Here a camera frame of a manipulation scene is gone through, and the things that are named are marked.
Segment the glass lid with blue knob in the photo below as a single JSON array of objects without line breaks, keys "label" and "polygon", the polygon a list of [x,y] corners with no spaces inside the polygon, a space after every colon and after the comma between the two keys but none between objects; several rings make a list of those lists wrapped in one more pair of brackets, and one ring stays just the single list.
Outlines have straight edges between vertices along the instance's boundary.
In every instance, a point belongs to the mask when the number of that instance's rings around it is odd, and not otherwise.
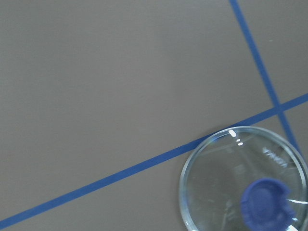
[{"label": "glass lid with blue knob", "polygon": [[179,206],[189,231],[305,231],[308,166],[268,129],[224,129],[188,157]]}]

